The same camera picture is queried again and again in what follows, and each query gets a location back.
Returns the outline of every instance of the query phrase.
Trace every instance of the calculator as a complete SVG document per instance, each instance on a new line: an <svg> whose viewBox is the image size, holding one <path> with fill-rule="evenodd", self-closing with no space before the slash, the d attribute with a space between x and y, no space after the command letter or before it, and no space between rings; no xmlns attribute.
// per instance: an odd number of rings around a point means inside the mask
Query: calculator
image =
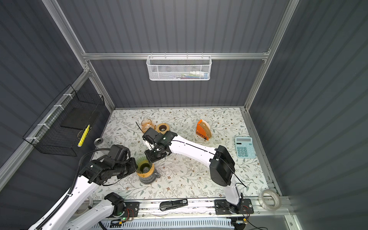
<svg viewBox="0 0 368 230"><path fill-rule="evenodd" d="M238 158L255 158L251 137L235 137L235 149Z"/></svg>

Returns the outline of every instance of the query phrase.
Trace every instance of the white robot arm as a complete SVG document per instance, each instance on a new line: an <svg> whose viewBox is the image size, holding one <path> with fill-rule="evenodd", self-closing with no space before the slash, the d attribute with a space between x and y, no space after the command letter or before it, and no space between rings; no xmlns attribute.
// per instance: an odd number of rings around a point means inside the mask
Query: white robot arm
<svg viewBox="0 0 368 230"><path fill-rule="evenodd" d="M121 145L111 146L107 155L90 161L80 172L78 170L71 188L29 230L85 230L110 215L120 216L125 210L124 199L112 192L97 206L67 223L100 185L112 176L124 178L135 170L135 159L130 157L129 149Z"/></svg>
<svg viewBox="0 0 368 230"><path fill-rule="evenodd" d="M143 140L149 148L145 154L151 162L171 153L177 153L207 166L210 169L211 179L223 186L229 210L234 214L239 213L242 195L236 187L235 163L225 147L202 146L174 132L168 131L163 135L152 128L146 131ZM135 159L130 157L129 149L121 145L113 145L108 155L90 161L81 170L74 187L68 190L29 230L86 230L110 215L119 216L125 209L124 199L115 193L110 193L97 206L75 220L67 222L83 201L101 184L112 176L123 178L135 170Z"/></svg>
<svg viewBox="0 0 368 230"><path fill-rule="evenodd" d="M151 162L162 159L171 153L177 153L207 166L210 169L211 179L223 186L225 198L232 206L230 211L237 213L242 196L236 187L235 163L225 147L220 145L216 149L199 145L174 132L168 131L163 135L152 128L146 131L143 140L149 148L145 154Z"/></svg>

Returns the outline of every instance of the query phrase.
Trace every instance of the white wire basket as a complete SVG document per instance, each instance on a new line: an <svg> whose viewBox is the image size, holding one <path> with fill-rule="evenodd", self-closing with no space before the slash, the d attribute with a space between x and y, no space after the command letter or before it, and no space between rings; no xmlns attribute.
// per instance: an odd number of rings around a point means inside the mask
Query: white wire basket
<svg viewBox="0 0 368 230"><path fill-rule="evenodd" d="M149 79L152 81L207 81L211 65L211 56L147 57Z"/></svg>

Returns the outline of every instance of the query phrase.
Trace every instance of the yellow marker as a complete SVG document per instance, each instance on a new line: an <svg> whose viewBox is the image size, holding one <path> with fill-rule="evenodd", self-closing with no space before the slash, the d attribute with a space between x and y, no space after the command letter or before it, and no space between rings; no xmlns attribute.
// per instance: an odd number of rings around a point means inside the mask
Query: yellow marker
<svg viewBox="0 0 368 230"><path fill-rule="evenodd" d="M84 130L84 132L83 132L83 136L82 136L81 140L80 140L80 141L79 141L79 143L78 143L78 147L81 147L81 146L83 145L84 139L86 139L86 136L87 136L88 132L89 132L89 125L88 125L88 126L87 126L87 128Z"/></svg>

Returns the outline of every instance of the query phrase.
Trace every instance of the table surface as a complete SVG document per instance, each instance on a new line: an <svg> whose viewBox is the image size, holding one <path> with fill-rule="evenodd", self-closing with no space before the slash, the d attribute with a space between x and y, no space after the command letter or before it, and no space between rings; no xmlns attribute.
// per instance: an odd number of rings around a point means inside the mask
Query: table surface
<svg viewBox="0 0 368 230"><path fill-rule="evenodd" d="M257 158L242 159L236 156L234 137L249 136L240 108L200 108L200 109L139 109L114 110L102 135L108 145L119 144L128 147L131 156L136 159L145 156L147 147L142 140L142 132L135 122L149 118L155 125L167 123L170 131L183 138L201 145L225 146L235 161L235 173L248 187L238 184L244 196L258 196L266 189L267 183ZM195 134L197 122L203 119L211 127L212 138L209 141ZM93 159L101 156L97 152ZM209 169L203 164L179 154L171 154L156 161L155 168L161 174L152 184L140 182L136 173L120 181L113 177L92 194L94 200L101 200L105 195L116 192L124 199L170 199L223 197L221 186L215 184Z"/></svg>

